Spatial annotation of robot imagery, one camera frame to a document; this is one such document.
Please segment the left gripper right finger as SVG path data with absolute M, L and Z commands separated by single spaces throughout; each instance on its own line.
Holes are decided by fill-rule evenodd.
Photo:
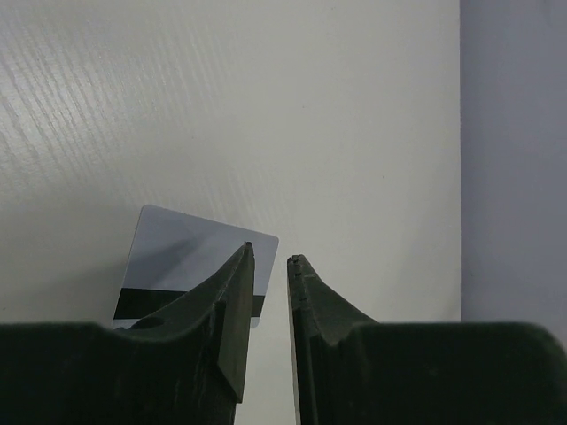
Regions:
M 519 322 L 383 323 L 288 259 L 301 424 L 563 424 L 566 354 Z

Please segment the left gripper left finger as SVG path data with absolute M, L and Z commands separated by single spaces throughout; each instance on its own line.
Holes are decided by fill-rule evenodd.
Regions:
M 254 253 L 129 328 L 1 328 L 4 424 L 230 424 L 245 389 Z

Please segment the white magnetic stripe card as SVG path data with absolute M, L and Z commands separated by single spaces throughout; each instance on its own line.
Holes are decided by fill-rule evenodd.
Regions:
M 254 253 L 251 327 L 260 315 L 279 239 L 156 205 L 142 207 L 128 255 L 114 328 L 130 328 L 212 276 L 244 243 Z

